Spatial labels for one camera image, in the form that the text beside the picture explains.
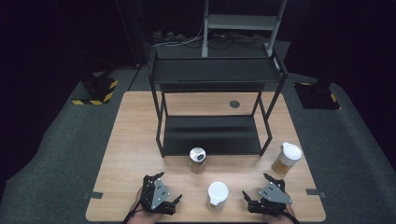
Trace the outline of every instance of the wooden table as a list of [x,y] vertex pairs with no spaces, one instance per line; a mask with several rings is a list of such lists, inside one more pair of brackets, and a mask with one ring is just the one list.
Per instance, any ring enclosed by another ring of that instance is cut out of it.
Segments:
[[[269,104],[273,92],[265,92],[262,99]],[[170,114],[203,115],[246,114],[257,93],[175,93],[167,95]],[[231,108],[231,100],[240,107]],[[256,112],[256,125],[261,143],[266,139],[260,110]],[[273,141],[262,157],[258,155],[226,155],[206,158],[203,174],[194,175],[189,169],[190,149],[186,156],[161,157],[155,141],[158,120],[151,92],[126,92],[110,135],[94,192],[102,192],[101,199],[91,198],[86,218],[89,221],[122,221],[128,213],[145,175],[165,172],[162,181],[172,202],[183,194],[173,216],[163,216],[161,222],[263,222],[259,214],[248,212],[244,190],[252,200],[259,200],[258,191],[268,184],[263,173],[276,179],[283,178],[286,191],[293,199],[293,209],[300,221],[323,221],[326,217],[318,195],[307,195],[315,183],[303,155],[286,174],[274,172],[271,165],[279,153],[280,145],[287,141],[300,147],[300,142],[282,95],[276,102],[269,119]],[[206,207],[207,188],[214,181],[224,182],[230,191],[224,208],[211,212]]]

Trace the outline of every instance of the metal rack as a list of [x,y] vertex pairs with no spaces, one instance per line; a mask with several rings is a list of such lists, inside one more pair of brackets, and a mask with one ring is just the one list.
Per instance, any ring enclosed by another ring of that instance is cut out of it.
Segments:
[[209,0],[205,0],[204,44],[202,57],[208,55],[207,33],[209,29],[237,29],[237,30],[264,30],[272,31],[269,43],[265,44],[267,55],[272,55],[277,30],[282,21],[283,11],[288,0],[281,0],[279,11],[275,16],[249,16],[210,14]]
[[[152,51],[148,78],[159,122],[156,141],[162,157],[187,155],[196,146],[203,147],[207,154],[262,156],[272,140],[268,119],[287,76],[286,67],[275,51],[265,58],[181,59],[159,59],[157,51]],[[275,83],[277,88],[265,111],[262,92],[267,83]],[[161,102],[157,91],[161,92]],[[257,97],[251,113],[246,115],[170,115],[165,95],[179,92],[257,92]],[[258,107],[268,135],[263,147],[254,121]]]

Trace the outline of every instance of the shelf tier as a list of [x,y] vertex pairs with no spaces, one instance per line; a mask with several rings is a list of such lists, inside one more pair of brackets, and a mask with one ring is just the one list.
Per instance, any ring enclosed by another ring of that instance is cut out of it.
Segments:
[[276,16],[209,14],[209,29],[274,30]]
[[252,116],[166,118],[164,154],[185,156],[194,147],[210,155],[259,155],[262,151]]
[[160,59],[152,69],[162,91],[260,91],[280,81],[274,58]]

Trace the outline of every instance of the black metal shelf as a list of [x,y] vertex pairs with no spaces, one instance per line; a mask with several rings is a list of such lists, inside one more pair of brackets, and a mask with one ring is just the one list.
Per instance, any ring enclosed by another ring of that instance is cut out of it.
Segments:
[[262,151],[252,116],[167,117],[163,151],[186,155],[186,148],[194,147],[204,148],[213,155]]
[[[148,78],[158,116],[157,144],[161,155],[188,155],[194,147],[207,154],[264,153],[272,140],[268,118],[288,72],[275,51],[266,58],[182,58],[159,59],[151,52]],[[276,93],[265,112],[262,92],[265,84],[278,83]],[[157,87],[162,93],[158,102]],[[171,116],[165,94],[174,92],[257,92],[252,113],[246,116]],[[261,147],[254,114],[262,111],[267,141]],[[165,114],[163,143],[160,140]]]

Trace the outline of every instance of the gray carpet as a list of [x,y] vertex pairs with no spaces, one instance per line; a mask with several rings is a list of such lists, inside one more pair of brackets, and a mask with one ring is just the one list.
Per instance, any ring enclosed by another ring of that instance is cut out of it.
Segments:
[[[276,42],[281,57],[288,46]],[[158,51],[163,58],[201,54],[200,49],[183,46]],[[262,55],[262,43],[209,50],[209,56]],[[93,190],[121,97],[136,72],[113,71],[111,76],[119,84],[107,105],[65,103],[43,136],[36,156],[8,180],[0,223],[90,223],[85,218],[89,203],[86,193]],[[131,91],[149,90],[147,72],[143,65]],[[316,185],[327,196],[322,199],[327,214],[323,223],[395,223],[396,174],[346,93],[335,84],[331,86],[341,110],[305,110],[294,82],[315,80],[290,74],[282,93]]]

